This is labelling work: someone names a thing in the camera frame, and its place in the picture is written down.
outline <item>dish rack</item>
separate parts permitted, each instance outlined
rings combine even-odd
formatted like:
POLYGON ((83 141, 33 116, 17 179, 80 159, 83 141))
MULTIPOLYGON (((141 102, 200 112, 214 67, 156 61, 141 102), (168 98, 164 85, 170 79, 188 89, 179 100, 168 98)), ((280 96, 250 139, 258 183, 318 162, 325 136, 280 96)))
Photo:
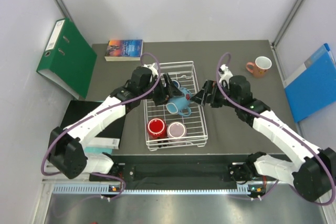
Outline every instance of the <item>dish rack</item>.
MULTIPOLYGON (((196 71, 193 61, 161 63, 161 80, 164 83, 163 74, 168 73, 172 80, 177 80, 182 87, 191 91, 194 95, 199 91, 196 71)), ((151 100, 144 101, 145 127, 148 121, 153 118, 161 118, 167 126, 172 122, 181 122, 186 126, 187 135, 178 137, 180 141, 170 142, 172 138, 162 138, 159 140, 151 140, 146 131, 146 145, 150 151, 156 151, 162 148, 175 148, 186 146, 205 146, 208 139, 208 132, 205 123, 203 107, 192 102, 190 116, 180 116, 178 114, 170 114, 165 105, 155 106, 151 100)))

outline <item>red mug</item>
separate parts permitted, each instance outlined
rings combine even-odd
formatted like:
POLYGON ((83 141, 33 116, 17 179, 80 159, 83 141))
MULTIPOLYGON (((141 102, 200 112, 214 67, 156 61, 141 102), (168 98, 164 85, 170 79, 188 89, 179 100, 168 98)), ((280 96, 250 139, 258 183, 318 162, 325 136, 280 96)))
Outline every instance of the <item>red mug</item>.
POLYGON ((154 118, 147 124, 147 132, 152 139, 166 138, 167 126, 160 118, 154 118))

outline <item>green binder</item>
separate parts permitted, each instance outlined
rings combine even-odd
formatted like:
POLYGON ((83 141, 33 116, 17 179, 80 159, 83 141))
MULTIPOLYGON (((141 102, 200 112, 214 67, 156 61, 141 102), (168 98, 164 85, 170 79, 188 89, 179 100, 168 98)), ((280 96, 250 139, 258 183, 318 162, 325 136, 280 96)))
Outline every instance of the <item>green binder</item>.
POLYGON ((37 72, 85 99, 97 55, 68 18, 56 21, 37 72))

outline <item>wall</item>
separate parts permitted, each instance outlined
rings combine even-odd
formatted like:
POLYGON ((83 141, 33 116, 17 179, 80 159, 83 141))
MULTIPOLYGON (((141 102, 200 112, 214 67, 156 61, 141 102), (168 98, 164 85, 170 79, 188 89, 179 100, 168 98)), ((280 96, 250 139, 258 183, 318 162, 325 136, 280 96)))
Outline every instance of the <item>wall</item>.
POLYGON ((28 223, 50 131, 70 96, 37 74, 57 19, 53 0, 0 0, 0 223, 28 223))
POLYGON ((90 43, 272 41, 295 0, 64 0, 90 43))
MULTIPOLYGON (((336 54, 336 2, 305 0, 298 15, 278 46, 286 77, 323 43, 329 43, 336 54)), ((313 143, 336 150, 336 103, 303 120, 303 133, 313 143)))

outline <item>blue binder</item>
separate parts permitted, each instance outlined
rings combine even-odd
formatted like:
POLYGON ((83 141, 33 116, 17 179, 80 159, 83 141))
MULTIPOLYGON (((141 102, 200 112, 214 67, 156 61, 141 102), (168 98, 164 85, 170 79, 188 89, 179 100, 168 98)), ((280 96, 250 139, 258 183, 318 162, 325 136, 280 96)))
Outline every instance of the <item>blue binder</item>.
POLYGON ((285 87, 295 122, 336 101, 336 67, 328 44, 320 47, 299 69, 294 77, 288 78, 290 82, 285 87))

